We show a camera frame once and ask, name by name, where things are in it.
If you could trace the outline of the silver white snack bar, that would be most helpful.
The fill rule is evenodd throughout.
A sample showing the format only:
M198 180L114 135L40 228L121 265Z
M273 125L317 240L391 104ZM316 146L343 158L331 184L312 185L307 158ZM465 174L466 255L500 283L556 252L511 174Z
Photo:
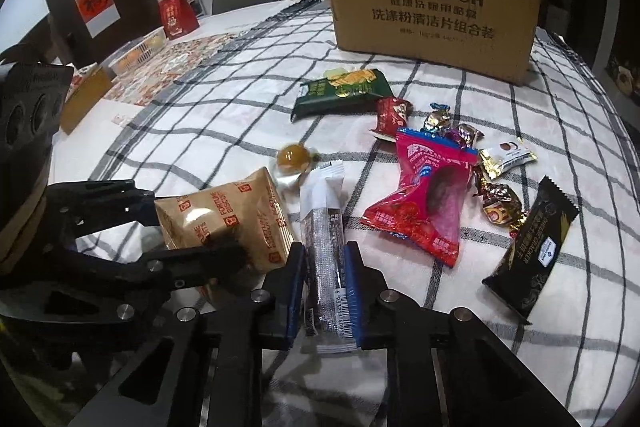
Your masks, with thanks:
M340 160L309 171L300 188L300 237L306 253L305 346L316 355L356 349L346 295Z

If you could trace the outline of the brown paper snack bag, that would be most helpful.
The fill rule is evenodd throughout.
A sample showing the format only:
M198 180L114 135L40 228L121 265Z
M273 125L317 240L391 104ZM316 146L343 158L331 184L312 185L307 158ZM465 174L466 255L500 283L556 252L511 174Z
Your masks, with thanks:
M179 197L154 202L169 249L206 246L235 239L246 250L248 265L267 273L285 265L294 234L269 171L262 167L246 178Z

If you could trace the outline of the green snack packet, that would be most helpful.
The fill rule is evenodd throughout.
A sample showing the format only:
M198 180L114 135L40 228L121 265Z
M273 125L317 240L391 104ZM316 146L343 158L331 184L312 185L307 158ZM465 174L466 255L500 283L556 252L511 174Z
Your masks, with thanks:
M309 116L343 113L348 108L367 107L381 98L393 98L385 75L378 69L340 72L299 86L290 121Z

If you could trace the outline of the brown tissue box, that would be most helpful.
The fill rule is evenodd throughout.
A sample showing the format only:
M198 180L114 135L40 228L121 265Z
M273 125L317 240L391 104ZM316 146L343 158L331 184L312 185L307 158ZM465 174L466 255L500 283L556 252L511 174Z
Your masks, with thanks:
M71 134L112 87L113 77L102 65L94 65L86 75L75 75L62 108L62 131Z

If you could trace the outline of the large red snack packet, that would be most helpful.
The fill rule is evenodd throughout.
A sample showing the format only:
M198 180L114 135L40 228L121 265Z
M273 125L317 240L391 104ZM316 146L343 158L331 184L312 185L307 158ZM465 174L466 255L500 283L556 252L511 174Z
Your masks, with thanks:
M427 132L396 133L400 178L396 191L364 210L367 227L408 239L446 267L457 263L461 211L477 150Z

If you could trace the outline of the round yellow jelly cup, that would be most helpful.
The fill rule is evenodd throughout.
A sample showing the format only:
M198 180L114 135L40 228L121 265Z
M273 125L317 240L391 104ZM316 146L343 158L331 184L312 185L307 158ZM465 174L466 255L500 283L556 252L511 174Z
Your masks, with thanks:
M280 188L293 188L303 181L320 159L319 153L300 143L288 144L270 160L269 172Z

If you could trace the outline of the black gold chocolate bar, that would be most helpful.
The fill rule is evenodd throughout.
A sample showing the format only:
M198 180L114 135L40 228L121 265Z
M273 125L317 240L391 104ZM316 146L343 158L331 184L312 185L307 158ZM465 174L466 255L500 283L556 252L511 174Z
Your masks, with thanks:
M494 272L482 280L502 303L529 325L578 208L548 176L538 183L533 206Z

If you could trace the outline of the brown gold wrapped candy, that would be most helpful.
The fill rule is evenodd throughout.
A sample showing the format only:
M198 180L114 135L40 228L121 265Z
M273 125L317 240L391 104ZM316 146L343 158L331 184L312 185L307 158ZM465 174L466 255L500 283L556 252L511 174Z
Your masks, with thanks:
M488 181L480 166L475 166L473 172L474 196L480 200L485 217L493 225L507 228L512 239L515 239L526 220L526 212L518 194L508 184Z

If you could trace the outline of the clear plastic food container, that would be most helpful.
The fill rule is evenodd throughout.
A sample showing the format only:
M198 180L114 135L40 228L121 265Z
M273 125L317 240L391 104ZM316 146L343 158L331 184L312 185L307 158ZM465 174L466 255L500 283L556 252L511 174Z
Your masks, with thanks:
M167 37L164 28L156 28L143 37L123 44L107 58L104 58L101 65L110 70L114 76L124 75L151 60L166 46L166 43Z

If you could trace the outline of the black white checked tablecloth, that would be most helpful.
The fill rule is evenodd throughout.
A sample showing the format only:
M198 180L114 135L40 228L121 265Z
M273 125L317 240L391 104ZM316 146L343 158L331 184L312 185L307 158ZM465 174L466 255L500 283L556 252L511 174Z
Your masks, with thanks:
M480 132L480 145L524 146L535 158L502 177L524 206L553 180L577 207L549 280L521 325L484 285L510 244L474 187L452 172L394 210L402 223L426 211L458 220L453 267L416 243L363 223L393 193L395 147L372 134L371 112L292 120L300 86L331 69L376 69L409 101L421 127L434 104ZM639 157L598 80L561 40L538 30L526 80L512 87L480 75L337 47L326 0L292 0L215 53L201 56L145 106L92 168L96 180L133 179L160 195L235 181L302 143L344 167L348 239L390 286L427 309L473 310L583 426L603 426L639 378Z

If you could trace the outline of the small red snack packet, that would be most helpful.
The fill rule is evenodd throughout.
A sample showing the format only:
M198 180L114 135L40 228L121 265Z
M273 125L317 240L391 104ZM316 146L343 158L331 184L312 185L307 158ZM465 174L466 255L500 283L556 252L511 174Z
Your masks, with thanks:
M370 130L376 139L396 140L399 128L405 128L412 112L412 104L403 98L381 98L376 102L376 126Z

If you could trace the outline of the purple gold wrapped candy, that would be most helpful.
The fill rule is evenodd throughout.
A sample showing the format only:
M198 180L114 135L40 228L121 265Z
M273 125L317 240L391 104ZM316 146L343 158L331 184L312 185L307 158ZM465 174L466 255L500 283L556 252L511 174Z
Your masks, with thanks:
M484 138L484 133L472 124L458 124L447 129L444 138L457 143L461 148L475 148L477 142Z

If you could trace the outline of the gold blue wrapped candy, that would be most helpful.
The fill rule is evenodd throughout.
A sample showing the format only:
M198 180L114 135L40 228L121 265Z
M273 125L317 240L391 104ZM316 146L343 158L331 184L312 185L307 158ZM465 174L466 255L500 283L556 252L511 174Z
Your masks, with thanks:
M450 106L442 103L432 103L431 112L423 121L422 130L431 134L443 135L450 128Z

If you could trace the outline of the white gold small packet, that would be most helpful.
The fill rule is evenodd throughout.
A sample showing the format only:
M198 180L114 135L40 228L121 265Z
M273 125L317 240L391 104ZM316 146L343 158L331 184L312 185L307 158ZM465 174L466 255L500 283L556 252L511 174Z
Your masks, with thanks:
M478 151L478 158L485 176L491 181L497 180L515 167L522 167L537 160L536 154L518 141L483 147Z

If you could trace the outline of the red gift box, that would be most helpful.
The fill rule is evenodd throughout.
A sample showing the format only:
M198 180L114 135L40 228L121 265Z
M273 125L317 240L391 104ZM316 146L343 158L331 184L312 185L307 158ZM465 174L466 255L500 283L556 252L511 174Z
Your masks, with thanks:
M160 0L160 21L166 36L175 40L200 27L188 0Z

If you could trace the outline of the red fu door poster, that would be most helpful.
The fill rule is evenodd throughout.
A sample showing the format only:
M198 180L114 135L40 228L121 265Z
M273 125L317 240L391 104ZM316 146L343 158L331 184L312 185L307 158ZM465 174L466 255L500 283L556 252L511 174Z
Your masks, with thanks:
M120 20L115 0L74 0L91 38L96 38Z

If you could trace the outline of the brown cardboard box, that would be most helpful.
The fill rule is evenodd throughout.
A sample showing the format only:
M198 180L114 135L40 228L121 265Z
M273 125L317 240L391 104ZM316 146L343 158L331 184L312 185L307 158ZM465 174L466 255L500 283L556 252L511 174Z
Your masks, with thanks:
M340 49L524 81L540 0L330 0Z

